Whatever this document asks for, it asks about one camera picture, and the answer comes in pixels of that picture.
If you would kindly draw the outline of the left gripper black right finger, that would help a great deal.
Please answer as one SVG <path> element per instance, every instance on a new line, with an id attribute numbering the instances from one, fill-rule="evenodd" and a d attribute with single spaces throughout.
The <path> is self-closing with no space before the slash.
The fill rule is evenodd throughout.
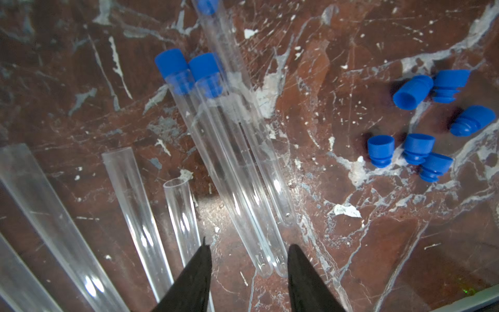
<path id="1" fill-rule="evenodd" d="M 345 311 L 297 244 L 288 249 L 287 266 L 291 311 Z"/>

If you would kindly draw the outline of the blue stopper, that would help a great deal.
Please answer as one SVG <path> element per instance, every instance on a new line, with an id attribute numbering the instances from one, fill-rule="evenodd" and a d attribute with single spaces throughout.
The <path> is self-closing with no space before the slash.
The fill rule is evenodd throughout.
<path id="1" fill-rule="evenodd" d="M 450 169 L 453 158 L 438 153 L 430 153 L 425 162 L 421 164 L 419 176 L 422 180 L 433 183 Z"/>
<path id="2" fill-rule="evenodd" d="M 474 105 L 462 112 L 450 126 L 450 132 L 456 137 L 469 137 L 487 127 L 496 118 L 492 109 Z"/>
<path id="3" fill-rule="evenodd" d="M 426 99 L 434 81 L 426 75 L 417 75 L 405 83 L 392 97 L 394 104 L 403 110 L 415 110 Z"/>
<path id="4" fill-rule="evenodd" d="M 386 168 L 392 162 L 395 151 L 395 140 L 388 135 L 371 137 L 367 141 L 371 163 L 377 168 Z"/>
<path id="5" fill-rule="evenodd" d="M 402 155 L 410 165 L 421 165 L 432 152 L 434 144 L 433 136 L 411 133 L 405 139 Z"/>
<path id="6" fill-rule="evenodd" d="M 437 103 L 452 103 L 469 80 L 470 70 L 442 70 L 434 79 L 432 99 Z"/>

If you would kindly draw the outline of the clear test tube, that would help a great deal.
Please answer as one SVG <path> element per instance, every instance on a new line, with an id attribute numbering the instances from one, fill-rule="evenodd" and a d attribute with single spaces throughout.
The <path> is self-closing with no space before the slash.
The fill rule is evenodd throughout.
<path id="1" fill-rule="evenodd" d="M 1 297 L 14 311 L 62 311 L 3 235 Z"/>

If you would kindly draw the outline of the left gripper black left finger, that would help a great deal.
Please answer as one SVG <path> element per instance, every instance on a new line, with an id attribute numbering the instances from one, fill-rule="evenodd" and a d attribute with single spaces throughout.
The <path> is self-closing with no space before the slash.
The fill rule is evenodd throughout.
<path id="1" fill-rule="evenodd" d="M 206 312 L 209 305 L 212 267 L 211 249 L 203 239 L 201 246 L 186 264 L 178 279 L 152 311 Z"/>

